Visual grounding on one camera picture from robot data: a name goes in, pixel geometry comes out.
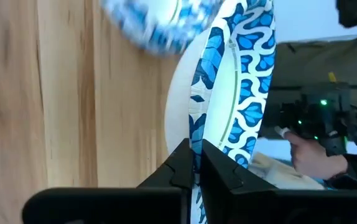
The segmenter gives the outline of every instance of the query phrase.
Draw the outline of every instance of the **green led light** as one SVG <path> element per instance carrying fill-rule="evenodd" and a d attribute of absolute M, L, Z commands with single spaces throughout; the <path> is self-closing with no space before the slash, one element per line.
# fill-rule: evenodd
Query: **green led light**
<path fill-rule="evenodd" d="M 321 100 L 320 103 L 321 103 L 321 105 L 326 106 L 328 104 L 328 101 L 327 100 Z"/>

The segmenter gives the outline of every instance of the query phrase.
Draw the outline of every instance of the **hand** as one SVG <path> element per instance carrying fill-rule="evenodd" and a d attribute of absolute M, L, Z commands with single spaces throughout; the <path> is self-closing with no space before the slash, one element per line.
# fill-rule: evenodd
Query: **hand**
<path fill-rule="evenodd" d="M 326 149 L 315 140 L 306 140 L 292 132 L 283 134 L 290 142 L 290 154 L 295 170 L 309 177 L 328 180 L 347 170 L 343 156 L 327 156 Z"/>

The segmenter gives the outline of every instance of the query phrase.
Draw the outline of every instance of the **black device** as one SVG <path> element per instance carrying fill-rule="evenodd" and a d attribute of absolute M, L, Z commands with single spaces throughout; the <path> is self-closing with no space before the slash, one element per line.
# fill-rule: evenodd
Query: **black device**
<path fill-rule="evenodd" d="M 357 107 L 351 105 L 350 91 L 344 82 L 304 86 L 293 103 L 267 104 L 262 125 L 290 128 L 305 139 L 316 139 L 328 156 L 345 154 L 347 140 L 357 145 Z"/>
<path fill-rule="evenodd" d="M 24 224 L 190 223 L 193 151 L 185 139 L 135 189 L 49 189 Z M 200 187 L 209 224 L 357 223 L 357 190 L 279 190 L 203 140 Z"/>

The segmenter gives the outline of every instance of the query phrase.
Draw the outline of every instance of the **wooden wall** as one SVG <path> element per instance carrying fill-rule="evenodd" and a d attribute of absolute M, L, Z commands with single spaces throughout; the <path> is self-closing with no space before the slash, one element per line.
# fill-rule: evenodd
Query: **wooden wall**
<path fill-rule="evenodd" d="M 48 187 L 133 187 L 167 157 L 178 57 L 121 37 L 98 0 L 0 0 L 0 224 Z"/>

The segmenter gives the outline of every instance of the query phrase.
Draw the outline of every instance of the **white wall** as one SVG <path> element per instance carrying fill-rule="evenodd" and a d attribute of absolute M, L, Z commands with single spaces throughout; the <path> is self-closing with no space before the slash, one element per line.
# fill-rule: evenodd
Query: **white wall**
<path fill-rule="evenodd" d="M 274 0 L 278 42 L 357 37 L 338 22 L 336 0 Z"/>

